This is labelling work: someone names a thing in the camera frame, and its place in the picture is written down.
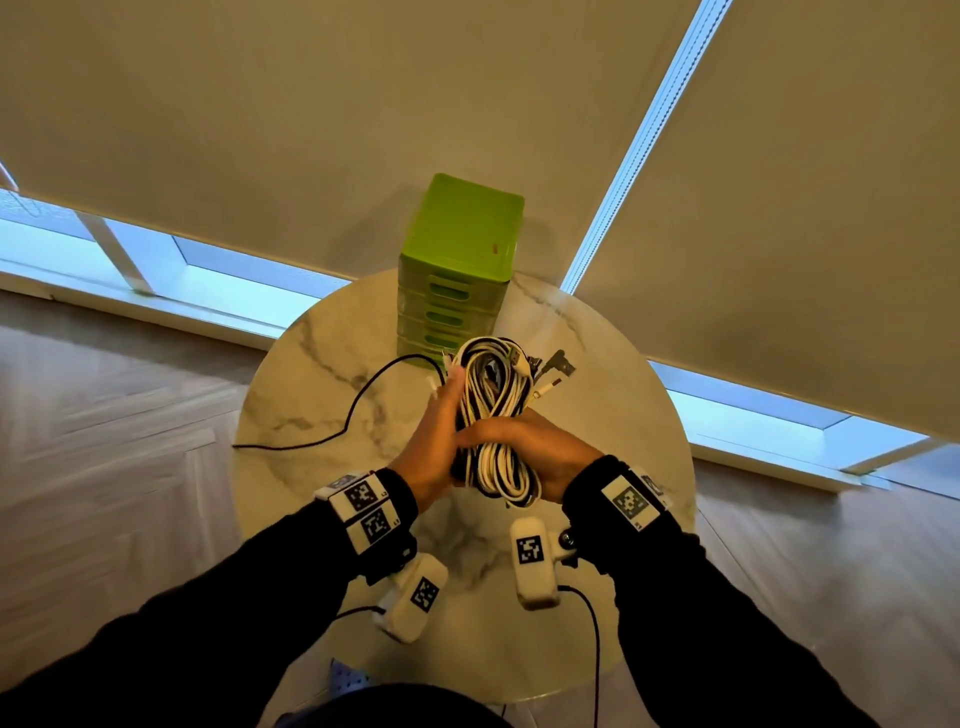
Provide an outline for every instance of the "black sleeve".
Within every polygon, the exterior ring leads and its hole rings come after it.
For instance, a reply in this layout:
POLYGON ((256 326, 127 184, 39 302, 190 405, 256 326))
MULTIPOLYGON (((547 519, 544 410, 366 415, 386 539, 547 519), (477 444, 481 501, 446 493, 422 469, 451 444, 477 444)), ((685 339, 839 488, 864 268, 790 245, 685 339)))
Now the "black sleeve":
POLYGON ((623 654, 657 724, 876 726, 669 512, 636 531, 601 492, 628 470, 596 460, 567 488, 564 512, 578 552, 613 579, 623 654))
MULTIPOLYGON (((417 504, 399 475, 377 475, 400 515, 399 537, 417 504)), ((381 553, 395 532, 377 544, 381 553)), ((359 569, 343 524, 314 500, 0 694, 0 722, 254 726, 359 569)))

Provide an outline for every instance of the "white cable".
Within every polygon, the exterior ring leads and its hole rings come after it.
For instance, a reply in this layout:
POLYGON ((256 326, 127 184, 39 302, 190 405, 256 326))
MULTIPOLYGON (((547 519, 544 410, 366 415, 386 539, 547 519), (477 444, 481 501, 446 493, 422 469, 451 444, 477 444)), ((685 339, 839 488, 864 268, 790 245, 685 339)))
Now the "white cable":
MULTIPOLYGON (((520 346, 510 339, 478 336, 467 341, 451 364, 466 370, 459 426, 489 417, 515 417, 531 399, 534 372, 520 346)), ((503 497, 526 508, 540 497, 540 479, 512 448, 486 443, 466 451, 465 482, 487 497, 503 497)))

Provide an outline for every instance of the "wooden floor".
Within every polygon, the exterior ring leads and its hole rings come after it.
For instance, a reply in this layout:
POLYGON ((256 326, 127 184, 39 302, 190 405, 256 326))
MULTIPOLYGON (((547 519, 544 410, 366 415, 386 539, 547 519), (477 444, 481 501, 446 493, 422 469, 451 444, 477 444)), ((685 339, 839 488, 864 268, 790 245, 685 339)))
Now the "wooden floor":
MULTIPOLYGON (((229 442, 262 356, 0 292, 0 690, 236 548, 229 442)), ((858 704, 884 726, 960 725, 960 501, 709 463, 697 481, 711 558, 858 704)), ((602 694, 601 724, 649 721, 625 670, 602 694)), ((588 726, 590 700, 507 718, 588 726)))

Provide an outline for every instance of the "hand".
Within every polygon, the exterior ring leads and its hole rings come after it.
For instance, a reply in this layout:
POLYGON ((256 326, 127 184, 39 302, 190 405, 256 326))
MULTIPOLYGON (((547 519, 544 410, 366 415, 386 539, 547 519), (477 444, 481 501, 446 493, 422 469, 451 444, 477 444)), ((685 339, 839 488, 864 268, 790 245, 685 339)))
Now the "hand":
POLYGON ((410 486, 423 513, 450 487, 450 466, 457 454, 457 407, 464 395, 463 367, 454 367, 446 384, 426 405, 426 412, 403 452, 390 464, 410 486))
POLYGON ((532 409, 516 417, 491 417, 457 433, 458 448, 483 443, 509 445, 540 477, 544 500, 559 503, 566 486, 603 452, 560 429, 532 409))

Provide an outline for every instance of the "marble table top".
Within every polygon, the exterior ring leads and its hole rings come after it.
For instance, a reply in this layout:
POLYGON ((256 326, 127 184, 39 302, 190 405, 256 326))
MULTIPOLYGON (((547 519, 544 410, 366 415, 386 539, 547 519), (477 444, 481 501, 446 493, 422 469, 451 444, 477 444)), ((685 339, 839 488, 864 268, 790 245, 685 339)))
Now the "marble table top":
MULTIPOLYGON (((619 331, 554 286, 516 275, 494 333, 532 356, 563 349, 577 371, 535 408, 648 471, 671 496, 681 527, 693 530, 693 464, 680 418, 653 369, 619 331)), ((253 379, 236 442, 292 445, 336 432, 356 392, 395 356, 396 271, 388 271, 318 302, 277 340, 253 379)), ((348 433, 317 448, 235 450, 233 496, 244 536, 298 510, 344 473, 389 463, 420 419, 435 377, 406 362, 395 365, 360 401, 348 433)), ((395 643, 367 615, 357 615, 334 622, 315 649, 381 682, 430 683, 487 703, 590 682, 594 638, 583 602, 564 595, 555 609, 526 612, 516 600, 508 532, 526 515, 540 516, 551 529, 568 525, 554 503, 521 511, 473 491, 451 491, 413 528, 420 550, 450 569, 420 640, 395 643)), ((318 564, 317 578, 322 574, 318 564)), ((612 668, 622 653, 611 580, 583 561, 577 569, 558 566, 558 577, 589 597, 600 622, 602 669, 612 668)), ((368 587, 356 579, 343 609, 375 604, 387 587, 387 580, 368 587)))

